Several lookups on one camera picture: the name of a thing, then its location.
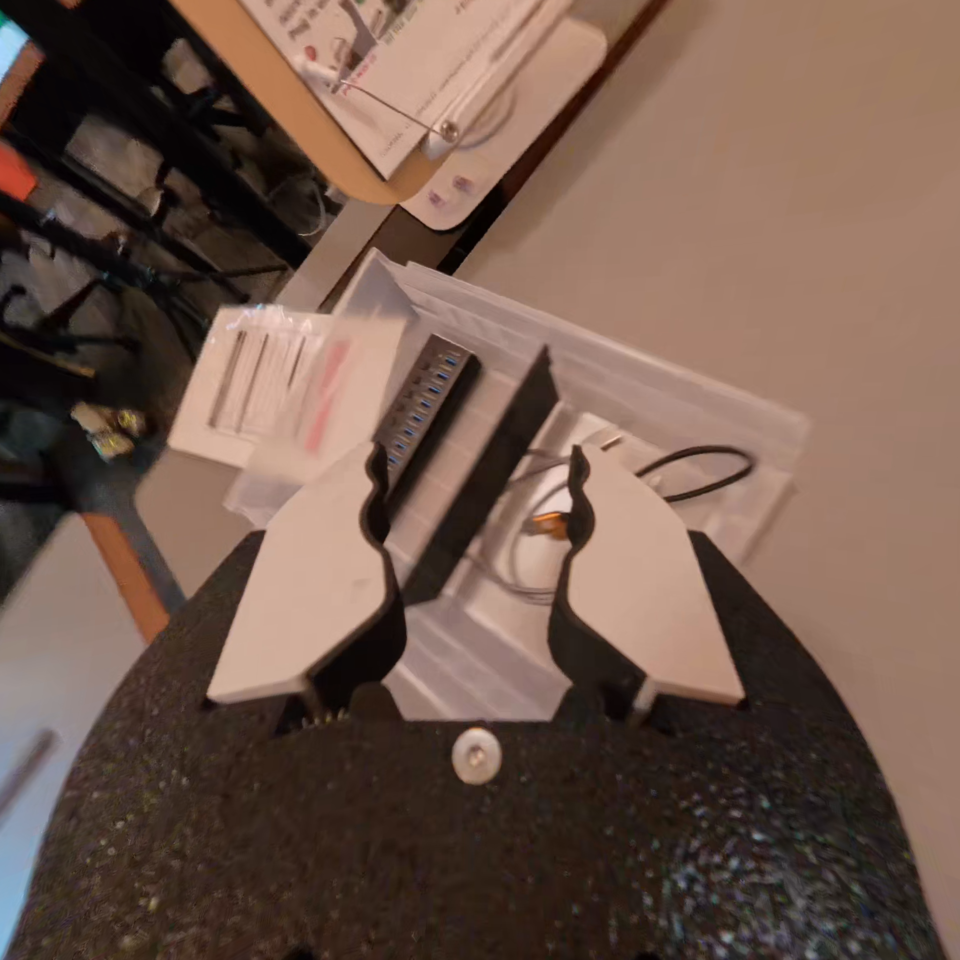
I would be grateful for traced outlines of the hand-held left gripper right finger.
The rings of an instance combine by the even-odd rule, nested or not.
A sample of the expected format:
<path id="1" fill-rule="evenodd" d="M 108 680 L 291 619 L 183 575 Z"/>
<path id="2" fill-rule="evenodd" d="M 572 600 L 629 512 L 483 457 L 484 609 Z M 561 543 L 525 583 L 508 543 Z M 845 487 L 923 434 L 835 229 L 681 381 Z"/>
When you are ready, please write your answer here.
<path id="1" fill-rule="evenodd" d="M 746 691 L 685 523 L 597 445 L 571 448 L 567 481 L 547 645 L 572 690 L 614 721 L 662 696 L 740 707 Z"/>

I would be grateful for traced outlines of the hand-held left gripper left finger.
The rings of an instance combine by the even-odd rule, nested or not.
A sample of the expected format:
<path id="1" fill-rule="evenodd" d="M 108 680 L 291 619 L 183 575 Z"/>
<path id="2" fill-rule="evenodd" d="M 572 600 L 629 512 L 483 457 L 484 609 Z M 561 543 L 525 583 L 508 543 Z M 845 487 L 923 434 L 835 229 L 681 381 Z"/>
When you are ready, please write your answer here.
<path id="1" fill-rule="evenodd" d="M 383 446 L 363 441 L 269 521 L 209 680 L 212 709 L 275 700 L 311 718 L 348 714 L 399 664 L 387 467 Z"/>

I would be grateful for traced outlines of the clear plastic bin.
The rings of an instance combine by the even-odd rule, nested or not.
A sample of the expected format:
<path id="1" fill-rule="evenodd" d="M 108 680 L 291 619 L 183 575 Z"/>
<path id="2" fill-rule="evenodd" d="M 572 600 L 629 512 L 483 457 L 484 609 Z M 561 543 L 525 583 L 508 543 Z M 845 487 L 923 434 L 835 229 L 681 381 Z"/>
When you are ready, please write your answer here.
<path id="1" fill-rule="evenodd" d="M 411 717 L 541 721 L 570 681 L 555 665 L 547 627 L 568 553 L 571 449 L 610 453 L 738 560 L 790 486 L 807 426 L 747 393 L 663 364 L 521 304 L 416 266 L 369 254 L 332 315 L 350 310 L 407 319 L 380 426 L 402 379 L 436 334 L 473 352 L 483 370 L 461 413 L 398 513 L 386 547 L 400 589 L 427 525 L 443 509 L 465 459 L 542 346 L 558 403 L 507 482 L 438 599 L 407 607 L 407 646 L 385 678 L 399 699 L 416 689 Z M 376 426 L 372 442 L 375 441 Z M 304 484 L 246 471 L 237 494 L 270 520 Z"/>

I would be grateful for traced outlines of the black multi-port usb hub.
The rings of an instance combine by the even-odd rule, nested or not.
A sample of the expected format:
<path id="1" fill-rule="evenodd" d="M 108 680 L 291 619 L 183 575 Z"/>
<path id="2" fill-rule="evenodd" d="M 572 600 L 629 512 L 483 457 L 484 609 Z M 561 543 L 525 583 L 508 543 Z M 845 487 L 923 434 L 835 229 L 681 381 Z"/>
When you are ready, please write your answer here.
<path id="1" fill-rule="evenodd" d="M 482 371 L 472 351 L 436 334 L 427 338 L 374 433 L 386 453 L 391 516 L 425 473 Z"/>

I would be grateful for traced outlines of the laminated paper sheet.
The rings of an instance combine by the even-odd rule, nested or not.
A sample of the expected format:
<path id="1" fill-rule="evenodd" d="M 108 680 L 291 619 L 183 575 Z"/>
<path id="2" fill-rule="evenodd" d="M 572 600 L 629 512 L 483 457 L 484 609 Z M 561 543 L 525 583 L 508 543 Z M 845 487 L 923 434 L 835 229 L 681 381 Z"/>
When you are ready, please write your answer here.
<path id="1" fill-rule="evenodd" d="M 175 415 L 175 452 L 293 484 L 372 440 L 407 318 L 223 307 Z"/>

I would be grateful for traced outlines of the grey top table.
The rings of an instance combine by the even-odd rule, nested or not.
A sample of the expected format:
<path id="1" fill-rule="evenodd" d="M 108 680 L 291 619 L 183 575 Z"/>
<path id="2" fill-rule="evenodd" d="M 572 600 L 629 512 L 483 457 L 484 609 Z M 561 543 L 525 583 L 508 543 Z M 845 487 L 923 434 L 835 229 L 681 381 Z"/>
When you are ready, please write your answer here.
<path id="1" fill-rule="evenodd" d="M 169 607 L 133 511 L 68 512 L 2 595 L 2 920 L 78 750 Z"/>

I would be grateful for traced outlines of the instruction sheet on wooden stand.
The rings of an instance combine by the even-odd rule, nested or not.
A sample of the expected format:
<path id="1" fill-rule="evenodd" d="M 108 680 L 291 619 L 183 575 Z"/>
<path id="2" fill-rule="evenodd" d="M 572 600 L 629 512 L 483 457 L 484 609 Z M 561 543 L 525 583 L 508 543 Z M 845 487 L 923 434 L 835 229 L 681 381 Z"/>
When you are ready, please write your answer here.
<path id="1" fill-rule="evenodd" d="M 428 229 L 462 224 L 606 58 L 602 30 L 571 12 L 442 156 L 415 149 L 381 178 L 246 11 L 243 2 L 175 2 L 331 185 L 347 197 L 400 206 Z"/>

